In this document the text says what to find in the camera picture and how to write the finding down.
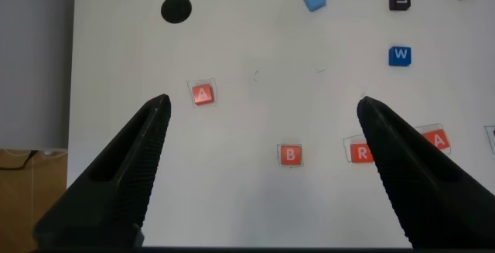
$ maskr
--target block with letter l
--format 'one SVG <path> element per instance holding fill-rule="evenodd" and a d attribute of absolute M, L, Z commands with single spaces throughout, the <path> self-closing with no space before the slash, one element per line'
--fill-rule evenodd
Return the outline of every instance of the block with letter l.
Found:
<path fill-rule="evenodd" d="M 411 0 L 388 0 L 388 8 L 392 11 L 405 11 L 411 7 Z"/>

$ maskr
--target gray wall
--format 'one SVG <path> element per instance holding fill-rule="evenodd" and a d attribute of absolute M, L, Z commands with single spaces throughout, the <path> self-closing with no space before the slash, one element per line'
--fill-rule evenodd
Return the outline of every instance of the gray wall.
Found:
<path fill-rule="evenodd" d="M 0 0 L 0 148 L 67 148 L 73 0 Z"/>

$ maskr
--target cable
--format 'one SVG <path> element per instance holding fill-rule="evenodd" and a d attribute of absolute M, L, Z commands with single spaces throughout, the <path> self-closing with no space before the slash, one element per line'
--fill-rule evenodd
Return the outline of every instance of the cable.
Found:
<path fill-rule="evenodd" d="M 31 153 L 31 152 L 23 152 L 23 153 L 17 154 L 17 153 L 10 152 L 8 149 L 4 149 L 4 151 L 7 152 L 7 154 L 10 156 L 27 156 L 29 153 Z"/>
<path fill-rule="evenodd" d="M 14 168 L 9 168 L 9 167 L 0 167 L 0 170 L 1 171 L 19 171 L 19 170 L 22 170 L 26 167 L 26 165 L 28 164 L 28 161 L 37 153 L 38 151 L 31 151 L 28 155 L 28 158 L 26 160 L 24 160 L 24 163 L 19 166 L 19 167 L 14 167 Z"/>

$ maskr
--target black dot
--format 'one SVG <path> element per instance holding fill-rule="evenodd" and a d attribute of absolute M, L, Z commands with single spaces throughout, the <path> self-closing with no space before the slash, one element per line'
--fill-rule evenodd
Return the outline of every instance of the black dot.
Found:
<path fill-rule="evenodd" d="M 186 21 L 192 10 L 189 0 L 165 0 L 162 5 L 162 17 L 169 23 L 178 24 Z"/>

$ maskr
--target block with letter w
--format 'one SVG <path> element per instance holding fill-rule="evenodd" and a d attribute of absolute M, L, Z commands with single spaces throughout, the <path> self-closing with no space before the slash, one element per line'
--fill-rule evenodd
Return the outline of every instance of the block with letter w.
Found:
<path fill-rule="evenodd" d="M 388 64 L 393 67 L 408 67 L 411 64 L 411 47 L 393 46 L 390 48 Z"/>

